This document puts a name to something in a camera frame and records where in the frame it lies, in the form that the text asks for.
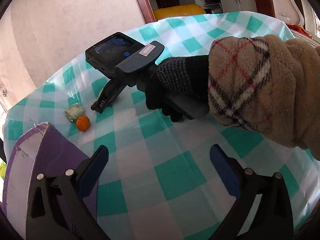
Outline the black knitted glove hand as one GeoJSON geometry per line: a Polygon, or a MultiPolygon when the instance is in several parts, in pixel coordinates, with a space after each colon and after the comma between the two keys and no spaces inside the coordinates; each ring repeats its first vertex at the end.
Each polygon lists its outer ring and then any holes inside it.
{"type": "Polygon", "coordinates": [[[172,122],[197,119],[209,112],[209,56],[164,59],[146,82],[147,109],[160,109],[172,122]]]}

